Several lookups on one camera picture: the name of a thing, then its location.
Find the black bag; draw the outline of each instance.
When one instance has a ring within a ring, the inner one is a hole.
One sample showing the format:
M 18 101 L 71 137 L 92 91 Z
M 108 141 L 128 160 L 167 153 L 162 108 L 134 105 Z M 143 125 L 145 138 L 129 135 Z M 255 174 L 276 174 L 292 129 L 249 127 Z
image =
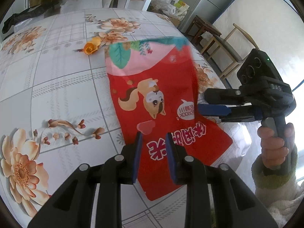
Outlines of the black bag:
M 53 0 L 48 3 L 44 3 L 42 5 L 37 5 L 34 7 L 27 8 L 23 10 L 21 13 L 14 13 L 10 18 L 8 18 L 4 22 L 4 26 L 2 28 L 2 33 L 5 34 L 9 31 L 12 25 L 16 25 L 17 23 L 24 21 L 29 18 L 34 18 L 39 15 L 42 15 L 45 11 L 47 11 L 52 6 L 58 4 L 58 0 Z

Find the human hand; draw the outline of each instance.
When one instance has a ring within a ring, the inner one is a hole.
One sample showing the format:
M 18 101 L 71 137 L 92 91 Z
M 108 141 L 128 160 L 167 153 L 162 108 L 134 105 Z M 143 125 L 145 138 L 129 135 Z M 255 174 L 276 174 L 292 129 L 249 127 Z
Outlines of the human hand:
M 292 123 L 286 124 L 284 135 L 289 140 L 292 151 L 295 143 L 295 129 Z M 289 150 L 284 146 L 284 140 L 280 137 L 274 138 L 274 131 L 268 127 L 259 127 L 257 135 L 261 138 L 262 160 L 267 168 L 281 165 L 285 161 Z

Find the green leaf graphic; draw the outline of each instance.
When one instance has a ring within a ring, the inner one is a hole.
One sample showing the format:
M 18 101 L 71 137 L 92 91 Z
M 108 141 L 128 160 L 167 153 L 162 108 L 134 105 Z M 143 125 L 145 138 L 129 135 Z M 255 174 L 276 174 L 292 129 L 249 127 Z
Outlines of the green leaf graphic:
M 188 40 L 178 37 L 167 37 L 167 38 L 159 38 L 159 39 L 147 39 L 149 42 L 157 42 L 164 45 L 175 45 L 175 47 L 180 51 L 184 45 L 188 45 Z
M 131 49 L 125 50 L 122 43 L 110 45 L 109 55 L 114 63 L 120 69 L 123 69 L 130 60 Z
M 139 51 L 139 41 L 132 41 L 131 49 Z

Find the screw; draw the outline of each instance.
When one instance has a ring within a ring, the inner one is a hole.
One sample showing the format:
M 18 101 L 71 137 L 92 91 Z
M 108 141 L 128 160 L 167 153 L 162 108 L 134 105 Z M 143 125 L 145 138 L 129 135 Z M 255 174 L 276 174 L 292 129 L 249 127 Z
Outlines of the screw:
M 87 170 L 89 168 L 89 166 L 87 165 L 87 164 L 81 164 L 80 166 L 79 166 L 79 170 L 81 170 L 81 171 L 85 171 L 85 170 Z
M 125 159 L 125 157 L 124 157 L 123 155 L 121 155 L 121 154 L 118 154 L 118 155 L 115 156 L 114 159 L 115 159 L 116 161 L 123 161 L 123 160 Z
M 222 170 L 229 170 L 229 166 L 226 165 L 226 164 L 221 164 L 219 167 L 220 167 Z
M 185 157 L 185 161 L 187 161 L 187 162 L 193 162 L 194 158 L 192 156 L 188 155 L 188 156 Z

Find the red snack bag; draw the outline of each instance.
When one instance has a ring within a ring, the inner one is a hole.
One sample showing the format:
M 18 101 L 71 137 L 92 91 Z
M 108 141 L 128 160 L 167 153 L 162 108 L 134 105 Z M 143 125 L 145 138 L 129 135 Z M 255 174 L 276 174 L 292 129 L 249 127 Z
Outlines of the red snack bag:
M 126 144 L 143 133 L 138 180 L 149 200 L 179 186 L 170 178 L 165 135 L 206 165 L 232 144 L 215 123 L 196 111 L 198 82 L 183 38 L 110 45 L 106 66 L 111 96 Z

